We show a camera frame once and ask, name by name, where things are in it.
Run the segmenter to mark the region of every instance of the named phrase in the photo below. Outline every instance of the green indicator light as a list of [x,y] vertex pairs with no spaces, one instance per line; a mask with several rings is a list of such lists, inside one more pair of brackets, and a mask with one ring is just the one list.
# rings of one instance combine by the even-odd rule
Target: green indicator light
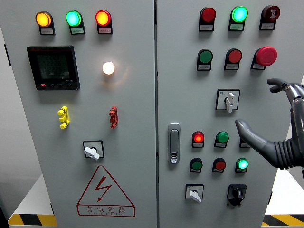
[[248,167],[248,161],[246,158],[240,158],[238,161],[237,161],[237,166],[240,168],[240,169],[246,169]]
[[228,133],[227,133],[227,132],[219,132],[219,133],[217,134],[217,140],[218,140],[220,143],[226,143],[226,142],[228,142],[228,140],[229,140]]
[[248,10],[244,6],[235,7],[232,11],[231,16],[235,22],[243,22],[248,16]]
[[75,10],[69,11],[66,14],[66,21],[70,26],[78,26],[81,22],[80,13]]
[[212,54],[210,51],[203,51],[200,55],[199,55],[199,59],[202,63],[208,63],[212,60]]
[[200,163],[200,162],[198,162],[198,161],[196,161],[196,162],[194,162],[194,163],[192,164],[192,168],[193,168],[194,170],[200,170],[202,167],[203,167],[203,164]]

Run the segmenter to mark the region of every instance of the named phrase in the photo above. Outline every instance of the robotic arm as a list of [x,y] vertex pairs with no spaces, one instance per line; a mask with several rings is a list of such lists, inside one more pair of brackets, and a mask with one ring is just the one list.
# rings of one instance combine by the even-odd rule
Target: robotic arm
[[302,166],[304,175],[304,85],[288,83],[281,79],[267,80],[272,93],[285,91],[291,105],[292,138],[271,142],[254,133],[244,120],[236,120],[237,131],[242,140],[261,154],[271,165],[280,169]]

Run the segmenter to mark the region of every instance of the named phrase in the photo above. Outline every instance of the red terminal connector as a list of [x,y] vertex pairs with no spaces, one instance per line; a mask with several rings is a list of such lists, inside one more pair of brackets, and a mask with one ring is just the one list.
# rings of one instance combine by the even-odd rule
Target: red terminal connector
[[118,114],[117,114],[116,106],[112,106],[109,115],[110,115],[111,129],[114,129],[118,125]]

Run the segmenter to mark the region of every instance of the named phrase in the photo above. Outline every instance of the white wall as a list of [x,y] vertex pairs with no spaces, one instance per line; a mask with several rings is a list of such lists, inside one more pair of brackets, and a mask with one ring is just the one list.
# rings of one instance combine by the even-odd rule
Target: white wall
[[0,28],[0,206],[12,215],[41,175]]

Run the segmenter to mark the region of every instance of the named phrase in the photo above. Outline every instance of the red triangle warning symbol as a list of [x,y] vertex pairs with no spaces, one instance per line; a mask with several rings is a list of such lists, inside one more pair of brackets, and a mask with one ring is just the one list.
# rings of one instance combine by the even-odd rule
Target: red triangle warning symbol
[[135,217],[135,206],[102,165],[77,203],[77,211],[80,216]]

